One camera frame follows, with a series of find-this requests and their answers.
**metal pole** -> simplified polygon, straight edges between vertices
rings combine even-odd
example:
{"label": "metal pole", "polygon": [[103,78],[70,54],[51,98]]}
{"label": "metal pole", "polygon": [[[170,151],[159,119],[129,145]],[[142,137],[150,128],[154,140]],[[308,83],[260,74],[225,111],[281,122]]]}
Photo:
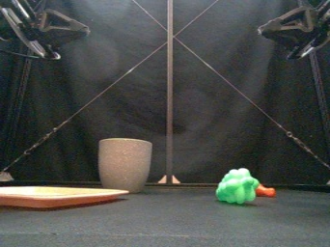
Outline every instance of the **metal pole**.
{"label": "metal pole", "polygon": [[173,0],[167,0],[166,183],[173,184]]}

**plate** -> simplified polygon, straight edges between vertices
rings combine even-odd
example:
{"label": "plate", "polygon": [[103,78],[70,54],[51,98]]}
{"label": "plate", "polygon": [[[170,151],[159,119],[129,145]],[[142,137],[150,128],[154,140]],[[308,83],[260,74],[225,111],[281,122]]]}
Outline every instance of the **plate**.
{"label": "plate", "polygon": [[48,186],[0,187],[0,206],[54,208],[115,200],[127,190]]}

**gray cup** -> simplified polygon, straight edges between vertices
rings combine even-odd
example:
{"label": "gray cup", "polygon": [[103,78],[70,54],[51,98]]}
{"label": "gray cup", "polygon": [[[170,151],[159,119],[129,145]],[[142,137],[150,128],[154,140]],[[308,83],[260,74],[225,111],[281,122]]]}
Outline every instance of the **gray cup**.
{"label": "gray cup", "polygon": [[130,138],[99,141],[98,169],[102,186],[138,193],[150,175],[153,143]]}

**black backdrop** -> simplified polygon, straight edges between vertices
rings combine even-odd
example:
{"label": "black backdrop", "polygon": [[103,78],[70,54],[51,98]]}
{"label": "black backdrop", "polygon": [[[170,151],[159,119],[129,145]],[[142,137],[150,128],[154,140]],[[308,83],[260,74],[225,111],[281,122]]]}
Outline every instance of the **black backdrop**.
{"label": "black backdrop", "polygon": [[[174,1],[173,173],[182,182],[213,183],[246,167],[265,183],[324,184],[329,169],[234,89],[329,161],[310,59],[286,61],[284,48],[257,33],[297,1],[214,2]],[[98,141],[129,137],[154,143],[149,180],[158,181],[166,174],[167,1],[56,0],[48,7],[93,32],[60,49],[60,61],[32,62],[15,134],[24,60],[2,55],[2,166],[109,89],[10,172],[18,180],[99,181]],[[328,53],[329,46],[317,55],[329,96]]]}

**black floor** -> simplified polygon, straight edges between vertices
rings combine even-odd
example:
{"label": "black floor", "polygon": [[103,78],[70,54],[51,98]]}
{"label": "black floor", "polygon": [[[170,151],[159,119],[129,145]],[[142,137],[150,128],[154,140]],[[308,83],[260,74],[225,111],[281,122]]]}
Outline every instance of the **black floor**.
{"label": "black floor", "polygon": [[242,206],[153,187],[97,206],[0,206],[0,246],[330,246],[329,231],[330,194],[286,189]]}

